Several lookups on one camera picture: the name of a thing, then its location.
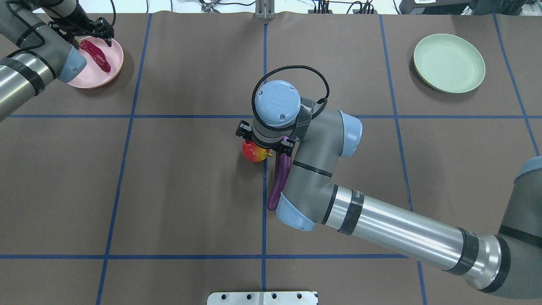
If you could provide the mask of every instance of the black cable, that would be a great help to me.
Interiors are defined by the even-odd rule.
[[[400,15],[401,12],[397,9],[397,4],[395,3],[395,0],[393,0],[393,7],[395,7],[395,11]]]
[[[258,112],[256,111],[256,92],[258,92],[258,89],[260,88],[261,84],[263,83],[264,80],[266,80],[268,77],[270,77],[271,75],[277,73],[277,72],[280,72],[280,71],[283,71],[283,70],[288,70],[288,69],[306,69],[306,70],[309,70],[309,71],[312,71],[314,73],[316,73],[316,75],[318,75],[322,81],[324,81],[324,85],[326,86],[326,96],[319,99],[317,104],[321,104],[320,106],[320,109],[318,109],[311,117],[311,119],[315,119],[318,115],[320,115],[322,113],[322,111],[324,110],[324,108],[326,107],[327,105],[327,98],[330,96],[330,86],[329,84],[327,83],[327,80],[326,78],[322,75],[322,73],[320,73],[318,70],[316,70],[315,68],[311,68],[309,66],[302,66],[302,65],[294,65],[294,66],[285,66],[285,67],[280,67],[278,69],[275,69],[269,73],[267,73],[266,75],[264,75],[259,81],[258,83],[256,84],[256,87],[254,88],[254,91],[252,92],[252,112],[254,114],[254,118],[256,119],[256,121],[258,121],[258,123],[260,123],[263,127],[271,130],[271,131],[275,131],[275,132],[283,132],[283,131],[288,131],[288,130],[292,130],[295,128],[295,125],[296,124],[293,124],[292,126],[290,127],[285,127],[285,128],[275,128],[275,127],[271,127],[269,125],[267,125],[261,118],[260,116],[258,115]]]
[[[29,29],[31,29],[32,33],[36,34],[36,36],[40,39],[40,43],[38,43],[35,46],[29,46],[29,47],[26,47],[26,48],[23,48],[23,49],[19,49],[19,50],[15,51],[15,52],[9,54],[7,57],[12,57],[12,56],[15,56],[15,55],[17,55],[18,53],[21,53],[21,52],[25,52],[25,51],[28,51],[28,50],[43,47],[45,45],[45,38],[43,38],[43,36],[37,31],[37,29],[34,29],[34,27],[32,27],[28,22],[26,22],[26,20],[24,20],[21,16],[19,16],[19,14],[17,14],[17,12],[14,11],[11,8],[11,6],[10,6],[11,4],[19,4],[19,5],[24,5],[24,4],[19,2],[19,1],[6,1],[6,3],[5,3],[6,7],[8,7],[8,10],[10,11],[10,13],[12,13],[17,19],[19,19],[19,21],[21,21],[25,26],[27,26]]]
[[[361,3],[361,1],[355,1],[355,2],[353,2],[352,4],[350,4],[350,7],[349,7],[348,10],[346,11],[347,14],[350,13],[350,9],[351,9],[351,8],[354,6],[354,4],[356,4],[356,3],[359,3],[359,10],[360,10],[360,11],[362,10],[362,3]]]
[[[355,2],[358,2],[358,1],[355,1],[355,2],[345,2],[345,1],[327,1],[326,2],[329,2],[329,3],[342,3],[342,4],[352,4],[352,3],[355,3]]]
[[[70,20],[68,20],[67,18],[65,17],[62,17],[58,12],[56,12],[54,9],[50,8],[50,7],[43,7],[45,9],[48,9],[50,10],[51,12],[53,12],[56,16],[60,17],[62,20],[68,22],[72,27],[75,27],[76,29],[78,29],[79,31],[87,34],[87,35],[90,35],[90,36],[94,36],[94,35],[101,35],[101,34],[105,34],[107,32],[109,32],[109,30],[111,30],[113,28],[113,26],[115,25],[115,22],[117,21],[117,11],[115,10],[115,4],[113,3],[113,0],[111,0],[111,7],[113,8],[113,22],[111,23],[111,25],[109,25],[109,27],[107,28],[107,30],[105,31],[101,31],[101,32],[91,32],[91,31],[87,31],[83,28],[81,28],[80,26],[78,26],[77,24],[71,22]]]
[[[510,0],[510,10],[508,11],[508,15],[510,15],[512,13],[512,10],[514,9],[514,4],[515,4],[515,1]]]
[[[256,1],[254,1],[254,2],[252,2],[252,3],[239,3],[239,2],[221,3],[221,2],[218,2],[217,4],[220,4],[220,5],[237,4],[237,5],[242,5],[242,6],[244,6],[244,7],[249,7],[249,6],[253,5],[254,3],[256,3]]]
[[[358,12],[358,14],[372,14],[371,8],[374,11],[375,7],[373,7],[371,2],[372,2],[372,0],[367,0],[365,2],[365,5],[363,6],[363,8]]]
[[[318,14],[329,14],[330,2],[329,0],[318,0]]]

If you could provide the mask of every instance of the blue end cap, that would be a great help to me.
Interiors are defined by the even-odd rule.
[[[340,111],[340,115],[343,117],[343,152],[341,157],[350,157],[358,148],[359,141],[362,139],[363,126],[360,120],[353,116],[347,115]]]
[[[312,231],[316,223],[299,212],[294,205],[280,193],[279,206],[276,208],[276,216],[285,225],[302,231]]]
[[[519,175],[515,178],[514,182],[519,178],[519,176],[528,173],[529,171],[537,170],[542,168],[542,156],[530,158],[529,160],[525,161],[523,166],[521,167],[521,170],[519,171]]]
[[[301,97],[289,82],[272,80],[258,91],[255,104],[256,112],[267,125],[280,127],[298,116]]]
[[[83,71],[86,65],[87,60],[85,57],[72,47],[69,51],[68,58],[66,58],[64,67],[62,67],[62,71],[60,71],[59,79],[63,82],[70,82]]]

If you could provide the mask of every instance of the electrical cable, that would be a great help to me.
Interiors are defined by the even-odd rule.
[[[237,5],[242,5],[244,7],[249,7],[251,5],[253,5],[254,3],[256,3],[256,1],[252,2],[252,3],[239,3],[239,2],[230,2],[230,3],[222,3],[222,2],[218,2],[217,4],[220,4],[220,5],[232,5],[232,4],[237,4]]]
[[[111,1],[111,7],[113,8],[113,22],[111,22],[111,25],[109,25],[107,30],[104,30],[104,31],[101,31],[101,32],[87,31],[87,30],[81,28],[80,26],[78,26],[77,24],[71,22],[67,18],[62,17],[58,12],[56,12],[52,8],[50,8],[50,7],[43,7],[43,8],[50,10],[51,12],[53,12],[53,14],[55,14],[56,16],[59,16],[60,19],[68,22],[72,27],[75,27],[79,31],[81,31],[81,32],[83,32],[83,33],[85,33],[87,35],[94,36],[94,35],[101,35],[101,34],[105,34],[105,33],[109,32],[109,30],[111,30],[113,28],[113,26],[115,25],[115,22],[117,21],[117,11],[115,10],[115,4],[113,3],[113,0],[110,0],[110,1]]]
[[[10,13],[12,13],[17,19],[19,19],[19,21],[21,21],[25,26],[27,26],[29,29],[32,30],[32,33],[36,34],[36,36],[40,39],[40,43],[38,43],[37,45],[34,45],[34,46],[29,46],[29,47],[26,47],[26,48],[23,48],[23,49],[19,49],[11,54],[9,54],[7,57],[12,57],[12,56],[15,56],[17,55],[18,53],[21,53],[21,52],[25,52],[25,51],[28,51],[28,50],[32,50],[32,49],[36,49],[36,48],[40,48],[40,47],[43,47],[45,45],[45,38],[43,38],[43,36],[37,31],[37,29],[34,29],[34,27],[32,27],[28,22],[26,22],[26,20],[24,20],[21,16],[19,16],[19,14],[17,14],[16,11],[13,10],[13,8],[11,8],[11,4],[19,4],[19,5],[24,5],[24,3],[21,3],[19,1],[6,1],[5,5],[6,7],[8,7],[8,10],[10,11]]]
[[[395,8],[395,11],[401,15],[401,12],[397,9],[397,4],[395,3],[395,0],[393,0],[393,7]]]
[[[515,5],[515,1],[510,0],[510,10],[508,11],[508,15],[510,15],[512,13],[512,10],[514,9],[514,5]]]
[[[349,7],[348,10],[346,11],[347,14],[350,12],[350,9],[351,9],[351,8],[354,6],[354,4],[356,4],[356,3],[359,3],[359,10],[360,10],[360,11],[362,10],[362,5],[363,5],[363,4],[361,3],[361,1],[355,1],[355,2],[353,2],[352,4],[350,4],[350,7]]]
[[[358,14],[373,14],[375,12],[375,7],[372,5],[372,0],[367,0],[362,10]]]
[[[290,127],[285,127],[285,128],[275,128],[275,127],[271,127],[269,125],[267,125],[261,118],[260,116],[258,115],[258,112],[256,111],[256,93],[258,92],[258,89],[260,88],[260,85],[263,83],[263,81],[265,81],[268,77],[270,77],[271,75],[277,73],[277,72],[280,72],[280,71],[283,71],[283,70],[288,70],[288,69],[306,69],[306,70],[309,70],[311,72],[314,72],[316,73],[316,75],[318,75],[320,77],[320,79],[322,79],[322,81],[324,81],[324,85],[326,86],[326,96],[319,99],[317,104],[321,104],[320,108],[312,115],[311,119],[315,119],[318,115],[320,115],[322,113],[322,111],[324,110],[324,108],[326,107],[327,105],[327,98],[330,96],[330,86],[329,84],[327,83],[327,80],[326,78],[322,75],[322,73],[320,73],[318,70],[316,70],[315,68],[311,68],[309,66],[303,66],[303,65],[294,65],[294,66],[284,66],[284,67],[280,67],[278,69],[275,69],[269,73],[267,73],[266,75],[264,75],[259,81],[258,83],[256,84],[256,87],[254,88],[254,91],[252,92],[252,112],[254,114],[254,118],[256,119],[256,121],[258,121],[258,123],[260,123],[263,127],[271,130],[271,131],[275,131],[275,132],[283,132],[283,131],[288,131],[288,130],[292,130],[295,128],[295,125],[296,124],[293,124],[292,126]]]

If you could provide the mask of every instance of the blue tape line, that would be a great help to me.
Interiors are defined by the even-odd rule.
[[[104,259],[103,255],[72,254],[4,254],[0,259]]]
[[[263,75],[267,74],[267,23],[263,25]]]
[[[393,115],[359,115],[359,116],[352,116],[354,118],[358,119],[393,119],[395,116]]]
[[[521,113],[523,113],[525,124],[527,125],[527,130],[529,131],[529,136],[531,137],[531,142],[533,143],[534,152],[537,154],[537,156],[540,156],[540,151],[538,150],[537,142],[534,139],[534,134],[533,134],[533,131],[531,130],[531,124],[529,123],[529,120],[527,118],[527,112],[525,111],[523,101],[521,100],[521,95],[519,94],[519,89],[515,82],[514,74],[512,73],[512,68],[510,67],[510,62],[508,61],[508,56],[506,55],[505,45],[502,42],[501,30],[499,28],[499,22],[497,21],[497,15],[495,13],[493,13],[493,21],[495,22],[495,29],[497,30],[497,36],[499,37],[499,43],[501,44],[502,57],[505,59],[506,68],[508,68],[508,73],[510,74],[512,85],[514,86],[515,95],[518,98],[519,107],[521,108]]]
[[[267,23],[263,25],[263,75],[267,74]],[[267,291],[267,159],[263,161],[262,291]]]
[[[391,68],[390,68],[390,58],[388,54],[388,45],[386,44],[386,33],[384,30],[384,20],[382,18],[382,15],[378,15],[380,18],[380,30],[382,32],[382,44],[384,46],[384,56],[386,58],[386,69],[388,70],[388,82],[390,84],[390,94],[391,94],[391,103],[393,106],[393,115],[395,116],[395,129],[397,131],[397,140],[399,141],[399,152],[401,153],[401,164],[403,165],[403,176],[406,184],[406,193],[408,195],[408,204],[411,211],[414,211],[414,208],[412,207],[412,196],[410,193],[410,183],[408,180],[408,173],[407,173],[407,162],[405,160],[405,153],[403,149],[403,139],[401,137],[401,127],[399,125],[399,115],[397,112],[397,104],[395,101],[395,91],[393,90],[393,82],[391,79]],[[425,296],[425,283],[423,281],[423,271],[422,271],[422,265],[420,262],[418,262],[418,277],[420,278],[420,289],[422,292],[422,300],[423,305],[427,305],[427,297]]]
[[[199,259],[261,259],[260,254],[233,255],[110,255],[109,259],[149,259],[149,260],[199,260]]]
[[[523,116],[397,115],[400,119],[523,119]]]
[[[395,115],[352,115],[359,119],[393,119]],[[252,119],[253,115],[134,115],[135,119],[188,118],[188,119]],[[400,119],[525,119],[525,116],[505,115],[397,115]],[[131,118],[131,115],[10,115],[9,118]],[[527,116],[541,119],[542,116]]]
[[[268,254],[267,259],[379,259],[408,258],[402,254]]]
[[[427,295],[425,293],[425,281],[423,280],[423,270],[422,270],[422,263],[420,261],[418,263],[418,277],[420,278],[420,288],[422,292],[422,302],[423,305],[427,305]]]
[[[113,205],[113,212],[111,214],[111,223],[109,224],[109,233],[107,235],[104,264],[102,265],[102,273],[100,276],[100,285],[98,286],[98,296],[96,297],[96,305],[100,305],[102,292],[104,290],[104,282],[105,282],[105,276],[106,276],[106,271],[107,271],[107,261],[109,260],[109,252],[111,250],[111,240],[113,238],[113,229],[115,227],[115,218],[117,217],[117,208],[119,206],[120,186],[122,184],[122,177],[124,175],[124,168],[126,165],[126,155],[128,153],[128,145],[130,144],[130,136],[132,134],[134,114],[136,112],[137,97],[139,94],[139,85],[141,83],[141,74],[143,73],[143,65],[145,63],[145,53],[147,51],[147,43],[149,42],[149,31],[151,29],[151,21],[152,21],[152,14],[149,14],[149,20],[147,21],[147,31],[145,32],[145,42],[143,43],[143,51],[141,53],[141,61],[139,63],[137,82],[135,84],[132,111],[130,113],[130,122],[128,124],[128,132],[126,133],[126,142],[124,143],[124,152],[122,153],[122,162],[120,165],[119,181],[117,183],[117,192],[115,194],[115,203]]]
[[[403,166],[403,177],[406,184],[406,192],[408,194],[408,205],[411,211],[413,211],[412,208],[412,198],[410,196],[410,184],[408,181],[408,173],[407,173],[407,163],[405,161],[405,154],[403,150],[403,138],[401,137],[401,127],[399,126],[399,116],[397,113],[397,104],[395,101],[395,91],[393,90],[393,82],[391,80],[391,68],[390,68],[390,59],[388,55],[388,46],[386,44],[386,34],[384,32],[384,20],[382,19],[382,15],[378,15],[380,17],[380,30],[382,32],[382,44],[384,46],[384,56],[386,58],[386,69],[388,70],[388,83],[390,84],[390,94],[391,94],[391,104],[393,106],[393,116],[395,118],[395,129],[397,131],[397,139],[399,141],[399,152],[401,153],[401,164]]]
[[[8,118],[130,118],[130,115],[10,115]]]
[[[260,254],[226,255],[109,255],[107,260],[200,260],[200,259],[262,259]],[[104,259],[105,255],[4,254],[0,259]],[[402,254],[266,254],[266,259],[394,259],[408,258]]]
[[[136,119],[180,118],[180,119],[252,119],[252,115],[134,115]]]
[[[263,161],[263,198],[262,198],[262,291],[267,289],[266,255],[267,255],[267,159]]]

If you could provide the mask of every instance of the white metal plate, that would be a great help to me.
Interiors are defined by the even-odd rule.
[[[246,293],[212,293],[207,305],[318,305],[318,292],[270,291]]]

